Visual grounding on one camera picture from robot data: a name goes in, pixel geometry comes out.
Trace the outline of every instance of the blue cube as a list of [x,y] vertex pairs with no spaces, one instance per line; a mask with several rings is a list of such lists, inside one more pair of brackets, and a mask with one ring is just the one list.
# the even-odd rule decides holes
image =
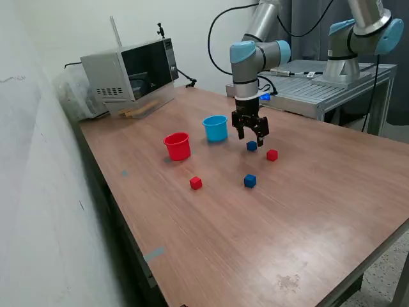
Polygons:
[[248,174],[246,177],[244,177],[244,186],[253,188],[257,183],[256,176]]
[[257,150],[257,143],[255,141],[247,142],[247,150],[250,150],[251,152],[256,151]]
[[264,94],[262,96],[260,96],[260,100],[270,100],[270,94]]

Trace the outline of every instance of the red cup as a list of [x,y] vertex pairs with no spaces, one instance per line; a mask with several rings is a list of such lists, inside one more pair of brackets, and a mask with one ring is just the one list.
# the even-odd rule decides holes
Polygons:
[[176,132],[164,138],[164,144],[173,161],[182,161],[190,157],[189,135],[184,132]]

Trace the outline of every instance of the wooden table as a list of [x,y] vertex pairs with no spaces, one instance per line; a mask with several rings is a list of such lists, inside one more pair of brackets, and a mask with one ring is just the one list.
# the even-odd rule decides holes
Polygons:
[[[228,140],[211,145],[202,120],[230,118],[234,100],[176,91],[143,120],[81,125],[170,306],[330,306],[408,228],[408,145],[267,108],[257,152],[230,120]],[[193,154],[170,162],[163,138],[177,131]],[[243,186],[249,173],[254,189]]]

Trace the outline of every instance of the red cube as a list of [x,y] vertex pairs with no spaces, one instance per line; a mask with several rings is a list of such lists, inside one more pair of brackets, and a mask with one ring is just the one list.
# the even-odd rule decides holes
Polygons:
[[279,152],[277,150],[270,149],[267,151],[267,160],[275,161],[279,158]]
[[202,180],[199,177],[193,177],[190,179],[190,187],[193,190],[200,189],[202,187]]

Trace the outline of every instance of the scratch on table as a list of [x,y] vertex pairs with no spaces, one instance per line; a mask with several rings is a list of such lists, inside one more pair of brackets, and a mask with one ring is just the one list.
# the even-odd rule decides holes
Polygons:
[[294,277],[277,275],[277,279],[281,290],[295,292],[295,290],[299,288],[298,282],[300,281],[300,276],[298,274],[294,275]]

